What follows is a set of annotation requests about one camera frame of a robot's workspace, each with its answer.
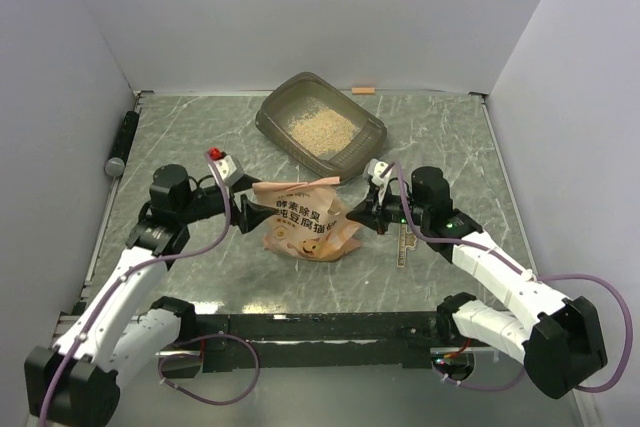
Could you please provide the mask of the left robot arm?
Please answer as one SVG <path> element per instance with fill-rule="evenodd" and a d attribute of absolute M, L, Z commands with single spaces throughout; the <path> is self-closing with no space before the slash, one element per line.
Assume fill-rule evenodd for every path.
<path fill-rule="evenodd" d="M 50 347 L 36 347 L 24 363 L 29 409 L 41 426 L 104 426 L 124 385 L 166 346 L 202 347 L 193 304 L 169 297 L 134 314 L 173 264 L 187 257 L 191 224 L 221 215 L 223 229 L 246 234 L 274 215 L 244 194 L 256 184 L 232 157 L 207 162 L 213 185 L 203 187 L 186 168 L 157 169 L 149 199 L 119 261 L 91 304 Z"/>

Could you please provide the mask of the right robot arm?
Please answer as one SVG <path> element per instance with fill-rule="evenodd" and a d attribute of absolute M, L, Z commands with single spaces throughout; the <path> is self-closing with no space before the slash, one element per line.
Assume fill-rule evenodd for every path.
<path fill-rule="evenodd" d="M 507 354 L 552 399 L 607 365 L 595 306 L 550 287 L 506 254 L 478 222 L 454 207 L 441 169 L 417 168 L 406 182 L 398 166 L 372 160 L 364 176 L 369 190 L 349 220 L 379 235 L 391 224 L 408 226 L 505 308 L 498 311 L 468 293 L 447 297 L 438 307 L 441 341 L 454 346 L 469 338 Z"/>

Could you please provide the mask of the pink cat litter bag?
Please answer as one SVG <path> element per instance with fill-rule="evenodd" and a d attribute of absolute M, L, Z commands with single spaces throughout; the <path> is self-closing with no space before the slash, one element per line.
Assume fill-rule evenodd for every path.
<path fill-rule="evenodd" d="M 264 247 L 298 259 L 333 262 L 359 249 L 361 228 L 346 214 L 339 198 L 338 177 L 311 182 L 258 182 L 252 186 L 257 202 L 276 209 L 267 220 Z"/>

